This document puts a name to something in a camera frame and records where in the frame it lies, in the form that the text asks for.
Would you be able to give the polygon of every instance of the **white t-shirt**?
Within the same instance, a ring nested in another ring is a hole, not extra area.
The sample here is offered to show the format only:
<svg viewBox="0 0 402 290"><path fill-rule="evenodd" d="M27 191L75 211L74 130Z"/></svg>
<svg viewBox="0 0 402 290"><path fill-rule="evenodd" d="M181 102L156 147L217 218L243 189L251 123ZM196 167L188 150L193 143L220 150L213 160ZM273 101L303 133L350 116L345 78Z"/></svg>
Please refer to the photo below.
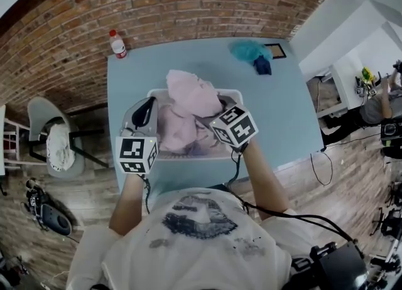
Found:
<svg viewBox="0 0 402 290"><path fill-rule="evenodd" d="M314 246L309 231L292 218L258 225L224 191L174 191L124 237L87 228L67 290L98 283L113 290L278 290L289 280L291 258Z"/></svg>

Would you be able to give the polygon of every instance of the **white cloth on chair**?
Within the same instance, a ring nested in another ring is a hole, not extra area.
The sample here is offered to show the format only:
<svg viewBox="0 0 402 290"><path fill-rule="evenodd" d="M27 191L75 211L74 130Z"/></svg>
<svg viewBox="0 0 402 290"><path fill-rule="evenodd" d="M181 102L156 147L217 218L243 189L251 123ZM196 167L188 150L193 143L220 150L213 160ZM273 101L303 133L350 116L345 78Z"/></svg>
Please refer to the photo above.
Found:
<svg viewBox="0 0 402 290"><path fill-rule="evenodd" d="M70 149L66 124L52 126L46 140L46 149L50 166L55 171L66 171L74 164L75 153Z"/></svg>

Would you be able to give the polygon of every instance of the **plastic water bottle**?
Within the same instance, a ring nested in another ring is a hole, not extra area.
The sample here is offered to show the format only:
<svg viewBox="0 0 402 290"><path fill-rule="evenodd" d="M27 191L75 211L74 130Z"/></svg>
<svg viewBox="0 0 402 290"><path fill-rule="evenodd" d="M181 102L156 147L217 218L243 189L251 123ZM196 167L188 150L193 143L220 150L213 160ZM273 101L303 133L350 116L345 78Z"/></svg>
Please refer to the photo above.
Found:
<svg viewBox="0 0 402 290"><path fill-rule="evenodd" d="M123 59L127 55L127 50L126 46L124 46L123 39L119 36L116 30L110 30L109 36L109 42L116 57L118 59Z"/></svg>

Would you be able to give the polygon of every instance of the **person in gray shirt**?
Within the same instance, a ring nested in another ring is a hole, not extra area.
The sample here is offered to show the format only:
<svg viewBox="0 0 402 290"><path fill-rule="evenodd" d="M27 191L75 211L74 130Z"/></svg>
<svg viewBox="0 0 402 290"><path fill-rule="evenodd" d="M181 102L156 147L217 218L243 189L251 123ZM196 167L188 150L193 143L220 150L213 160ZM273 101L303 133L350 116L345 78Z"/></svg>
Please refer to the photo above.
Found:
<svg viewBox="0 0 402 290"><path fill-rule="evenodd" d="M381 95L374 96L363 106L348 110L340 117L325 117L328 128L340 127L329 135L321 131L324 146L341 141L359 128L378 126L384 119L402 116L402 87L396 84L397 75L402 73L401 60L395 66L389 80L381 79Z"/></svg>

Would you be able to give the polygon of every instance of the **brick wall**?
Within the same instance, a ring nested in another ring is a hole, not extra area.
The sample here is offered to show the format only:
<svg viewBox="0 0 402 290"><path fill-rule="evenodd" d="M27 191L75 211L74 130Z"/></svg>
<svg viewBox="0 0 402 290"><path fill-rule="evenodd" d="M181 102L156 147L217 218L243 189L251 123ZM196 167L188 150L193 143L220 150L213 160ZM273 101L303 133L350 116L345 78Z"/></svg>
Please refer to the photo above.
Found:
<svg viewBox="0 0 402 290"><path fill-rule="evenodd" d="M42 1L0 37L0 103L20 119L36 95L66 111L105 102L110 29L128 48L225 36L290 39L322 1Z"/></svg>

